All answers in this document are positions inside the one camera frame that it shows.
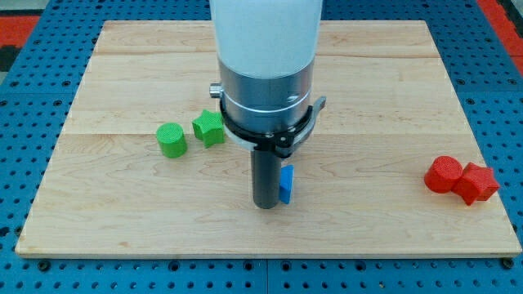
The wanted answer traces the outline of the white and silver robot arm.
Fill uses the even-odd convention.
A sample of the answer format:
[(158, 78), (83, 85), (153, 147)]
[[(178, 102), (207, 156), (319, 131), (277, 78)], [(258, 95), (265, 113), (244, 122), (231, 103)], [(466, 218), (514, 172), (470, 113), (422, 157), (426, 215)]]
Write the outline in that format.
[(227, 117), (279, 132), (306, 114), (322, 0), (211, 0)]

